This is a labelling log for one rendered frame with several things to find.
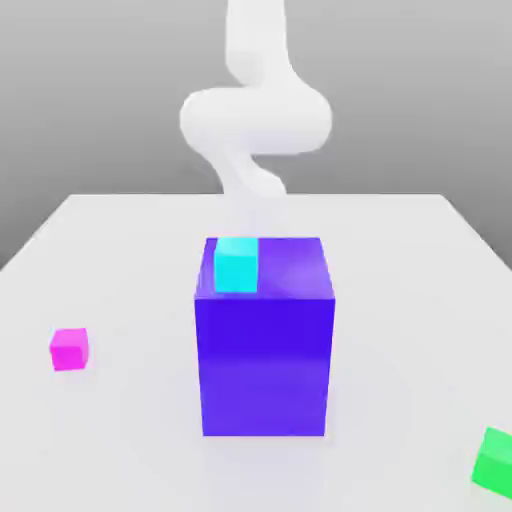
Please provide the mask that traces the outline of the small cyan cube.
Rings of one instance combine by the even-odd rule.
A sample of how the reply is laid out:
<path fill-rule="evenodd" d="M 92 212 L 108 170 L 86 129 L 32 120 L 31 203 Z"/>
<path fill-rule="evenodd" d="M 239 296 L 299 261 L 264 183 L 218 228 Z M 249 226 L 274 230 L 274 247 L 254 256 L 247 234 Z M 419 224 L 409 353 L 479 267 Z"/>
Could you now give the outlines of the small cyan cube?
<path fill-rule="evenodd" d="M 214 250 L 214 284 L 219 293 L 256 293 L 259 241 L 254 237 L 220 237 Z"/>

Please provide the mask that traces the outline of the small magenta cube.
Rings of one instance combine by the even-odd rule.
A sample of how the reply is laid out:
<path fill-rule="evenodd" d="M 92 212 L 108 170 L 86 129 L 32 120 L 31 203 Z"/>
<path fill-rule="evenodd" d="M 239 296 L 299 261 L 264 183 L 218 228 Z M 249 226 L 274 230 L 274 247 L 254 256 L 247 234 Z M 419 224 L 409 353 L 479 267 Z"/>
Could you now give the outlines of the small magenta cube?
<path fill-rule="evenodd" d="M 85 328 L 57 329 L 49 346 L 55 371 L 86 368 L 89 359 L 89 339 Z"/>

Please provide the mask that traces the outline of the small green cube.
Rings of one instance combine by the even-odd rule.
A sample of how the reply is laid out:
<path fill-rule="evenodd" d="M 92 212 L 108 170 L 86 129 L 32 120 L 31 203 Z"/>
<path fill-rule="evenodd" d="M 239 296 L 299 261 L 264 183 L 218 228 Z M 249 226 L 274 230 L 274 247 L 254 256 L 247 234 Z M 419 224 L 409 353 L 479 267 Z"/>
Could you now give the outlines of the small green cube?
<path fill-rule="evenodd" d="M 471 479 L 512 500 L 512 435 L 493 427 L 486 429 Z"/>

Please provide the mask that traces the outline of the large purple box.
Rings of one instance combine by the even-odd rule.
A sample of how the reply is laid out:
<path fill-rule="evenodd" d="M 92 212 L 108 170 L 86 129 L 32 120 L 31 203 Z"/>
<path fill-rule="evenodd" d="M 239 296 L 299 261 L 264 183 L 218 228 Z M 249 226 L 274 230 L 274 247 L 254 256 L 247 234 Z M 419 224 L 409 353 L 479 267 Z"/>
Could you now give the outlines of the large purple box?
<path fill-rule="evenodd" d="M 318 238 L 262 238 L 255 293 L 214 285 L 205 242 L 194 296 L 206 436 L 321 436 L 335 318 Z"/>

